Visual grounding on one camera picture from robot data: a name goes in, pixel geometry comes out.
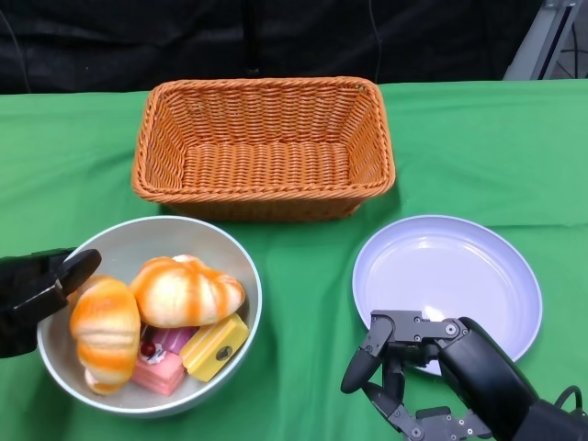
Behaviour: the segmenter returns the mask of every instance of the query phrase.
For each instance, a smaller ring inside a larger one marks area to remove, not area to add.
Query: croissant
[[[191,255],[157,257],[130,284],[142,320],[159,328],[202,326],[228,317],[243,304],[241,284]]]
[[[130,379],[139,351],[141,318],[127,285],[108,276],[92,276],[79,289],[70,318],[85,382],[108,395]]]

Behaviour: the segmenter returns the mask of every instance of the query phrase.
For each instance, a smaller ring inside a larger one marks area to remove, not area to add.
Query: metal bowl
[[[39,325],[40,354],[53,378],[77,400],[103,411],[153,418],[180,413],[217,390],[238,369],[249,352],[262,310],[261,283],[249,254],[229,234],[206,222],[177,216],[131,220],[97,234],[72,255],[95,248],[102,254],[96,274],[130,283],[141,265],[154,257],[192,254],[207,265],[236,277],[247,300],[238,310],[251,333],[245,344],[214,379],[203,383],[190,376],[169,397],[157,395],[132,382],[109,396],[94,394],[85,384],[84,368],[69,333],[70,309],[64,308]]]

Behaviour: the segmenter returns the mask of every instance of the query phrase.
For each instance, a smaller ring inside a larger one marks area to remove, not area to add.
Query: green table cover
[[[102,413],[65,394],[38,353],[0,360],[0,439],[400,439],[361,393],[339,391],[364,335],[351,292],[363,243],[403,217],[447,214],[510,241],[544,297],[520,361],[553,400],[588,390],[588,82],[384,85],[398,178],[345,220],[220,226],[259,270],[264,313],[232,381],[158,420]],[[145,93],[0,97],[0,253],[76,246],[160,208],[130,188]],[[463,406],[440,380],[407,378],[410,410]]]

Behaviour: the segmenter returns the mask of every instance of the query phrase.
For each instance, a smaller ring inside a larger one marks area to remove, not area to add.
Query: pink sponge cake
[[[171,395],[181,384],[186,372],[182,357],[166,352],[162,346],[143,343],[131,380],[160,395]]]

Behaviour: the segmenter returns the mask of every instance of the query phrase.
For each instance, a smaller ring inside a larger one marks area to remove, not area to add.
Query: robotic hand
[[[73,250],[0,259],[0,358],[34,351],[37,324],[65,307],[67,296],[97,270],[97,250],[65,261]]]
[[[414,417],[404,408],[404,367],[424,367],[431,360],[439,361],[443,379],[468,407],[462,418],[447,407]],[[382,364],[379,386],[369,380]],[[341,384],[344,393],[359,389],[406,440],[588,440],[580,391],[568,388],[555,405],[540,400],[500,346],[468,318],[430,322],[419,311],[373,311],[367,337]],[[576,409],[564,412],[561,406],[574,392]]]

